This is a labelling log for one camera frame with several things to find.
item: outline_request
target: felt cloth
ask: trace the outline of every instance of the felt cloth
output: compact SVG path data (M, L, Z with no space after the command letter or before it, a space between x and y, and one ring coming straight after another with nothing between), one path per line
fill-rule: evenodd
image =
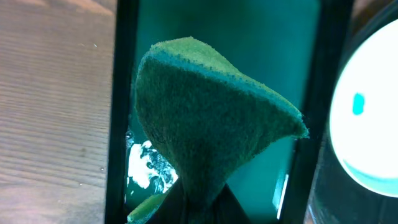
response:
M192 37L153 45L135 84L139 121L192 213L206 213L227 178L272 142L308 136L297 108Z

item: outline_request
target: black frame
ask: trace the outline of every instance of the black frame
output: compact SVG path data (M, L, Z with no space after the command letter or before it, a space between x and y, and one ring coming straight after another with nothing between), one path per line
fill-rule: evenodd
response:
M338 74L353 0L319 0L321 2L317 40L307 83L303 114L311 138L295 146L280 223L302 224L307 209L313 175L318 161L333 87ZM108 178L105 224L124 224L124 178L126 168L126 133L129 96L134 68L139 0L118 0L113 69L111 125L109 132Z
M130 86L138 19L138 0L118 0L114 43L111 122L109 128L108 177L105 224L125 224L124 176L126 133L130 112Z
M282 224L304 223L354 4L353 0L321 2L317 40L302 108L302 113L309 118L304 120L310 130L310 139L295 145L279 222Z

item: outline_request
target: wood grain surface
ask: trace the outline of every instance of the wood grain surface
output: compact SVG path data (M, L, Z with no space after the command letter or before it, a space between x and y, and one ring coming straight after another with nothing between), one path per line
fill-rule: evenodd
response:
M0 0L0 224L102 223L116 0Z

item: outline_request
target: round light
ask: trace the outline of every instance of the round light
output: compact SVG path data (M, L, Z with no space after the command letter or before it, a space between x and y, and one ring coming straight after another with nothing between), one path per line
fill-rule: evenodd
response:
M398 21L368 38L346 64L330 111L330 137L345 171L398 197Z

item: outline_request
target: blue mark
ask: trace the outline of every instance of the blue mark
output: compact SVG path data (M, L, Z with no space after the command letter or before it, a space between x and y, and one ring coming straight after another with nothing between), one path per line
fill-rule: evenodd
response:
M363 108L365 106L364 95L357 93L354 96L353 113L354 115L361 115L363 113Z

